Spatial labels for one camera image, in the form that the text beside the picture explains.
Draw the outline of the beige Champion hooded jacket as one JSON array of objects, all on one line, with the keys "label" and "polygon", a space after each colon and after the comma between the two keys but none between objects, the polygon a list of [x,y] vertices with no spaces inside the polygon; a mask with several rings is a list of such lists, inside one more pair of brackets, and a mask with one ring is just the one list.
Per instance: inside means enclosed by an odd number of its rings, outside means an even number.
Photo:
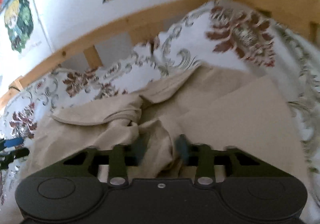
[{"label": "beige Champion hooded jacket", "polygon": [[307,182],[307,167],[291,112],[273,82],[205,65],[149,83],[134,93],[55,110],[42,118],[21,177],[86,147],[109,150],[139,139],[142,163],[129,177],[191,176],[178,162],[175,141],[220,150],[238,147]]}]

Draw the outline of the floral white bed cover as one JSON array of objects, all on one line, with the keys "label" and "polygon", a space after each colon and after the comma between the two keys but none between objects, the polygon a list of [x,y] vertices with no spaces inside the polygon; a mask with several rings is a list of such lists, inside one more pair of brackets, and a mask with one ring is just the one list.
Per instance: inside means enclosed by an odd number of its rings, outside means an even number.
[{"label": "floral white bed cover", "polygon": [[[201,65],[268,77],[285,100],[298,130],[309,190],[302,219],[319,223],[319,50],[285,26],[249,7],[219,0],[188,13],[153,41],[136,45],[128,58],[108,69],[84,73],[57,69],[46,74],[6,107],[1,118],[5,139],[23,138],[31,149],[43,117],[55,110],[130,94],[149,83]],[[15,190],[28,156],[1,172],[1,223],[23,219]],[[157,177],[171,178],[164,169]]]}]

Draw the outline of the anime boy poster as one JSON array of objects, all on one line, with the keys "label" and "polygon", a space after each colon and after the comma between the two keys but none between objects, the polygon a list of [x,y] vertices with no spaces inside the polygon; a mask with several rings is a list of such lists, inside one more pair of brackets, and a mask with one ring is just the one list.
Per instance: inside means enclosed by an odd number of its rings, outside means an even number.
[{"label": "anime boy poster", "polygon": [[21,53],[34,30],[30,1],[1,0],[1,13],[11,49]]}]

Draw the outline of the white wall pipe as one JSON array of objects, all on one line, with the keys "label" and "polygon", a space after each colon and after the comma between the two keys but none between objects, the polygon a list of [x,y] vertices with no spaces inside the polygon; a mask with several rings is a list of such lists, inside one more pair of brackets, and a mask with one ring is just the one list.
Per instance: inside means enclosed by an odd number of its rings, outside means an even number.
[{"label": "white wall pipe", "polygon": [[51,53],[53,54],[54,51],[55,51],[55,48],[54,48],[54,46],[52,44],[52,41],[50,39],[50,36],[48,34],[47,26],[46,26],[46,23],[44,21],[44,16],[43,16],[43,13],[41,11],[41,5],[39,4],[39,0],[33,0],[33,4],[34,4],[34,9],[35,9],[35,12],[36,12],[36,15],[37,15],[38,23],[41,26],[43,35],[44,35],[44,37],[46,39],[47,44],[50,47]]}]

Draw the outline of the wooden bed frame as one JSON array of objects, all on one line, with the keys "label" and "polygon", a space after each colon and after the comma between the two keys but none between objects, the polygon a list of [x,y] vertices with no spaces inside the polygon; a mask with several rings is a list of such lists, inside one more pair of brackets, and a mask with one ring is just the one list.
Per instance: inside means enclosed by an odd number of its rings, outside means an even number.
[{"label": "wooden bed frame", "polygon": [[[90,28],[68,41],[60,49],[34,67],[29,73],[14,80],[10,89],[1,97],[1,108],[22,89],[77,54],[84,54],[89,67],[103,64],[95,45],[127,32],[133,44],[147,40],[163,30],[167,19],[184,15],[209,0],[170,0],[157,5],[137,8],[123,15]],[[273,16],[291,29],[299,32],[312,43],[319,44],[319,0],[238,0],[262,13]]]}]

